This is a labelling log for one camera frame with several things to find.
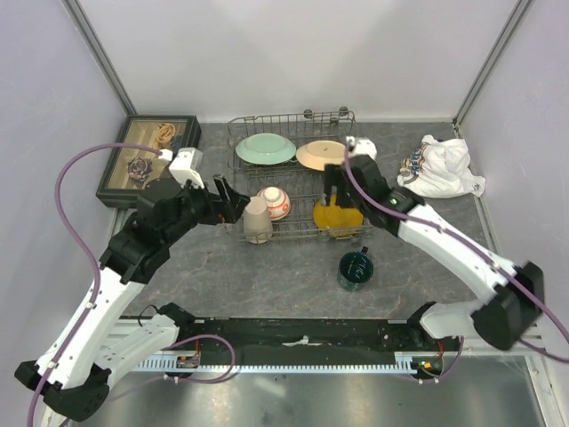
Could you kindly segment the mint green plate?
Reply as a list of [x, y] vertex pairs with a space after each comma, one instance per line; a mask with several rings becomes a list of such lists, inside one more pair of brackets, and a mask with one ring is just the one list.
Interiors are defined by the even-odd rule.
[[274, 133], [251, 135], [236, 145], [236, 154], [253, 165], [277, 165], [292, 159], [295, 145], [287, 138]]

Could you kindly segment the beige paper cup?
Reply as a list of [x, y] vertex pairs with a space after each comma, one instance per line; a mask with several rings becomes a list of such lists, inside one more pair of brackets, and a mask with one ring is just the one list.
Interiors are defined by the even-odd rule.
[[262, 197], [251, 197], [243, 214], [244, 235], [253, 244], [267, 243], [272, 237], [273, 226], [267, 202]]

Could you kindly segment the red patterned small bowl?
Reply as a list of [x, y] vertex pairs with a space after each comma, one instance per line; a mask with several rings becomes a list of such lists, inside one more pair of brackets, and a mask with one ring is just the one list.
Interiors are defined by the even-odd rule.
[[266, 187], [257, 193], [265, 200], [270, 220], [275, 222], [284, 219], [291, 211], [292, 204], [288, 194], [279, 187]]

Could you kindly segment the yellow patterned plate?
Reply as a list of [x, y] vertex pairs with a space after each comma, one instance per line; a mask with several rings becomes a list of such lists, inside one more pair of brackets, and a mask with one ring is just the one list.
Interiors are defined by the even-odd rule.
[[355, 208], [341, 208], [331, 199], [330, 205], [318, 201], [313, 210], [313, 220], [320, 230], [328, 231], [334, 238], [354, 234], [364, 223], [364, 216]]

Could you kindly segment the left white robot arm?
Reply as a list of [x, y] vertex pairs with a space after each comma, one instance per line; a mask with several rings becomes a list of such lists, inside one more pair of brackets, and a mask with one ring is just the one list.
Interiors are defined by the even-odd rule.
[[213, 178], [216, 192], [173, 178], [152, 181], [137, 207], [94, 263], [94, 280], [57, 341], [39, 359], [20, 363], [15, 377], [55, 413], [75, 422], [91, 417], [113, 386], [161, 349], [185, 350], [195, 340], [193, 315], [171, 302], [144, 326], [101, 350], [124, 309], [170, 258], [170, 248], [197, 225], [235, 223], [250, 198]]

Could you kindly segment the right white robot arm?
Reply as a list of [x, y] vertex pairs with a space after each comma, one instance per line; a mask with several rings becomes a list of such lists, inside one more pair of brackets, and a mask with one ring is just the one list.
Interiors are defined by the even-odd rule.
[[325, 202], [356, 208], [373, 226], [416, 246], [462, 281], [469, 302], [427, 303], [407, 327], [408, 342], [427, 350], [438, 339], [477, 334], [498, 350], [510, 350], [542, 314], [544, 279], [532, 262], [519, 266], [461, 233], [422, 197], [391, 188], [367, 155], [349, 165], [326, 165]]

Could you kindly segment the beige bird plate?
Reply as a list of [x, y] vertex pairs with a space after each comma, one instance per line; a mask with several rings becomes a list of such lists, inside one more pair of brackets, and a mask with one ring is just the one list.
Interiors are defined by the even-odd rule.
[[341, 165], [345, 146], [337, 141], [312, 141], [296, 151], [298, 162], [308, 169], [323, 171], [326, 165]]

